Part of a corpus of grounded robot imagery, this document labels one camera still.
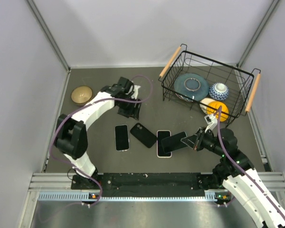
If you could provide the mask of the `teal-edged black phone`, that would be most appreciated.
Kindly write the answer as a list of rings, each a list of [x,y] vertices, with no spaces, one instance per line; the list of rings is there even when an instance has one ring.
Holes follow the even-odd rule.
[[[187,137],[186,132],[180,132],[180,133],[175,134],[173,136],[162,139],[161,145],[163,147],[164,153],[168,154],[170,152],[186,148],[187,145],[181,141],[181,139],[183,139],[185,137]]]

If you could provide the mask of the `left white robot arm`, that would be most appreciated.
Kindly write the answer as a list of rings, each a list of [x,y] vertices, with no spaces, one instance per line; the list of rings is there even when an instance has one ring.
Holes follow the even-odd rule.
[[[87,130],[105,112],[118,106],[123,114],[128,114],[141,103],[138,98],[140,86],[132,80],[121,77],[116,84],[104,86],[96,96],[79,110],[57,120],[53,146],[68,159],[76,173],[82,176],[87,188],[98,184],[96,167],[88,154]]]

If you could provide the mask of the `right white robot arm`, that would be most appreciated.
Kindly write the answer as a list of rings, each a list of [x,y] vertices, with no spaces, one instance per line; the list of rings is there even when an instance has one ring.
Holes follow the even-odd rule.
[[[223,128],[217,135],[200,128],[194,135],[181,139],[188,147],[206,149],[220,156],[212,174],[200,174],[203,190],[228,190],[251,216],[259,228],[285,228],[285,209],[277,202],[259,177],[250,159],[238,148],[232,130]]]

